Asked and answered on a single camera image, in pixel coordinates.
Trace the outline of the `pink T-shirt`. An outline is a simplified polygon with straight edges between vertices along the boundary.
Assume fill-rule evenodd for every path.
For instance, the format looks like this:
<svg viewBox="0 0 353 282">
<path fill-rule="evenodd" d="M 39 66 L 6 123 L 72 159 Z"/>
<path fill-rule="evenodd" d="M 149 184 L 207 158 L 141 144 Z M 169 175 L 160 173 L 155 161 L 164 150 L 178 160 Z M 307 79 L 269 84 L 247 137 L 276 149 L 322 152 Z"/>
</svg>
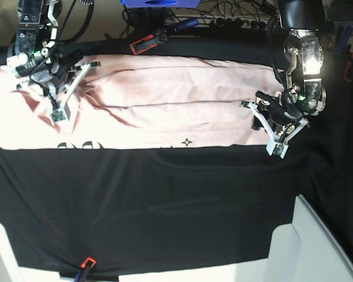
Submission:
<svg viewBox="0 0 353 282">
<path fill-rule="evenodd" d="M 0 148 L 154 149 L 265 145 L 241 106 L 282 89 L 268 66 L 176 56 L 87 56 L 98 61 L 51 123 L 50 102 L 0 67 Z"/>
</svg>

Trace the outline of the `red object at right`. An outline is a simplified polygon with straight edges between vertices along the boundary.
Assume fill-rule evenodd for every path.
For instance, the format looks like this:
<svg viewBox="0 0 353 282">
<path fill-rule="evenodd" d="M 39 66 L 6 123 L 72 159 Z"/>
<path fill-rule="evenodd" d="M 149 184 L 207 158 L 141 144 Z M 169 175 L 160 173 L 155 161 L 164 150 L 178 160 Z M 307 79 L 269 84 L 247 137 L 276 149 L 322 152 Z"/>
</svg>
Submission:
<svg viewBox="0 0 353 282">
<path fill-rule="evenodd" d="M 347 82 L 352 82 L 353 80 L 353 52 L 346 62 L 343 79 Z"/>
</svg>

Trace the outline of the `blue box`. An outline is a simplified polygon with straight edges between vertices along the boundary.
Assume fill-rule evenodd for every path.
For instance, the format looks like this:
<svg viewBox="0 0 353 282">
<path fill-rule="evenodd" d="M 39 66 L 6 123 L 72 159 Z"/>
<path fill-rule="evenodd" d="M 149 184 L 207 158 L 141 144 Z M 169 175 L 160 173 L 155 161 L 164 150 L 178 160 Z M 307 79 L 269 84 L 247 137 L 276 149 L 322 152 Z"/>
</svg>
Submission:
<svg viewBox="0 0 353 282">
<path fill-rule="evenodd" d="M 122 0 L 127 8 L 196 8 L 201 0 Z"/>
</svg>

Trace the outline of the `white power strip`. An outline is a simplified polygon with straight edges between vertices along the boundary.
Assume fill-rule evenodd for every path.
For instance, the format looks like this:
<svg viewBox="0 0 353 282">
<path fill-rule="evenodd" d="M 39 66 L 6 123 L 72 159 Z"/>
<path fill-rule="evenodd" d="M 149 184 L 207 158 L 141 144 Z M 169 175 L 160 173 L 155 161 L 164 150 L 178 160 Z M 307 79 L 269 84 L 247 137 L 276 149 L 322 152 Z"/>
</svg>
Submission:
<svg viewBox="0 0 353 282">
<path fill-rule="evenodd" d="M 260 29 L 265 30 L 270 17 L 265 16 L 217 16 L 210 14 L 183 15 L 171 14 L 165 20 L 165 25 L 179 23 L 181 21 L 196 18 L 198 20 L 197 27 L 203 28 L 244 28 L 244 29 Z"/>
</svg>

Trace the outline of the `orange black clamp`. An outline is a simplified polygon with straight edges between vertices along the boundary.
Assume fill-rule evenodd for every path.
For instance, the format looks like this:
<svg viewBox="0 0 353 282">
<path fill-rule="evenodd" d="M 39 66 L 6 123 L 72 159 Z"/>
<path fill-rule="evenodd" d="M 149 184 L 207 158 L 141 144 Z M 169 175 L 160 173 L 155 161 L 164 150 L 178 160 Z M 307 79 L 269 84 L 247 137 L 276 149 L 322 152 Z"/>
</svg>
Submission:
<svg viewBox="0 0 353 282">
<path fill-rule="evenodd" d="M 170 26 L 157 29 L 150 35 L 131 43 L 129 47 L 134 55 L 139 55 L 140 53 L 144 53 L 156 46 L 165 44 L 169 40 L 170 35 L 197 25 L 199 25 L 199 20 L 197 18 L 189 18 Z"/>
</svg>

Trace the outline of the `black table cloth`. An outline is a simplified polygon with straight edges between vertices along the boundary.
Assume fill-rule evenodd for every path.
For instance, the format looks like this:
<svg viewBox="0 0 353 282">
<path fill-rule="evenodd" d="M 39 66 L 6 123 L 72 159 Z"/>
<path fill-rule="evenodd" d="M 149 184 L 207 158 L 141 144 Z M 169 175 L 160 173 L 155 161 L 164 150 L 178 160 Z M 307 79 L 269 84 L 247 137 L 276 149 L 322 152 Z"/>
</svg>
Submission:
<svg viewBox="0 0 353 282">
<path fill-rule="evenodd" d="M 147 56 L 268 66 L 263 45 L 179 39 Z M 22 267 L 118 276 L 259 260 L 304 195 L 353 259 L 350 54 L 327 51 L 325 109 L 281 159 L 266 145 L 0 148 L 0 223 Z"/>
</svg>

